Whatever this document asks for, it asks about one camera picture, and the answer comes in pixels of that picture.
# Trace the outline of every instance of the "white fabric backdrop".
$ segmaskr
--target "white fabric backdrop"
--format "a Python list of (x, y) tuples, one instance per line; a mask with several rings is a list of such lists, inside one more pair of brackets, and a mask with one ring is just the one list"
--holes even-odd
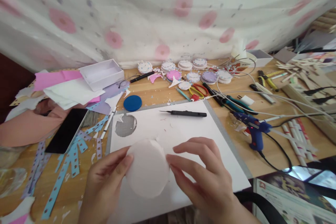
[(0, 51), (32, 70), (280, 48), (336, 0), (0, 0)]

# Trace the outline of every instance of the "finger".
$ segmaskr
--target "finger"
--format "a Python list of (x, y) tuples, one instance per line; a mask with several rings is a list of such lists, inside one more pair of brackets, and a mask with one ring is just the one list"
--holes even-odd
[(176, 156), (176, 155), (167, 154), (166, 158), (170, 165), (173, 165), (176, 168), (179, 168), (180, 170), (188, 173), (203, 188), (208, 188), (208, 187), (213, 186), (211, 184), (211, 177), (213, 177), (214, 174), (208, 171), (207, 169), (205, 169), (200, 164), (190, 159), (187, 159), (181, 156)]
[(171, 165), (170, 168), (179, 188), (188, 196), (196, 207), (200, 208), (199, 204), (202, 202), (202, 197), (199, 195), (194, 183), (192, 183), (179, 168), (173, 165)]
[(213, 139), (197, 137), (197, 138), (190, 138), (187, 142), (196, 142), (200, 144), (205, 144), (216, 155), (218, 159), (222, 160), (222, 158), (220, 157), (221, 153), (219, 152), (217, 144), (215, 143)]
[(114, 165), (118, 160), (123, 159), (130, 146), (114, 151), (100, 159), (97, 163), (91, 166), (90, 171), (95, 174), (104, 173), (110, 166)]
[(133, 159), (133, 154), (129, 154), (117, 165), (105, 183), (107, 190), (106, 193), (113, 194), (116, 191), (118, 185), (121, 183), (123, 177), (130, 168)]
[(221, 163), (216, 155), (209, 149), (209, 147), (203, 143), (197, 142), (184, 142), (173, 148), (175, 153), (188, 152), (190, 154), (198, 155), (206, 168), (213, 172), (218, 173)]

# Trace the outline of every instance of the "hot glue gun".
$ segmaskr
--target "hot glue gun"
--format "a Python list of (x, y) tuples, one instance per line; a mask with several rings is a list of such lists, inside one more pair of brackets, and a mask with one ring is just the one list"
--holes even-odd
[(267, 122), (261, 123), (257, 118), (254, 118), (250, 115), (232, 111), (231, 113), (235, 116), (237, 120), (243, 122), (247, 126), (246, 131), (249, 132), (252, 137), (252, 143), (250, 144), (250, 148), (258, 152), (262, 151), (264, 148), (262, 133), (270, 132), (272, 126)]

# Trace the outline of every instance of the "phone screen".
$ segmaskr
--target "phone screen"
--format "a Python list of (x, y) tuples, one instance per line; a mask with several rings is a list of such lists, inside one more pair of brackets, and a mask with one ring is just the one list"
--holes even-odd
[(75, 139), (87, 112), (87, 109), (73, 108), (52, 138), (45, 152), (66, 153), (71, 142)]

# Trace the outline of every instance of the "black pen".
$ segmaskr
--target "black pen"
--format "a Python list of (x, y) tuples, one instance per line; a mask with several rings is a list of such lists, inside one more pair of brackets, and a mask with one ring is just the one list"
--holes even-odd
[(130, 83), (139, 81), (139, 80), (141, 80), (141, 79), (143, 79), (143, 78), (146, 78), (147, 76), (152, 75), (152, 74), (154, 74), (154, 73), (155, 73), (154, 71), (149, 72), (149, 73), (145, 73), (144, 75), (141, 75), (141, 76), (139, 76), (139, 77), (136, 77), (136, 78), (130, 80)]
[(190, 111), (177, 111), (177, 110), (172, 110), (172, 111), (160, 111), (160, 112), (168, 112), (172, 115), (178, 115), (178, 116), (193, 116), (193, 117), (206, 117), (206, 113), (200, 113), (200, 112), (190, 112)]

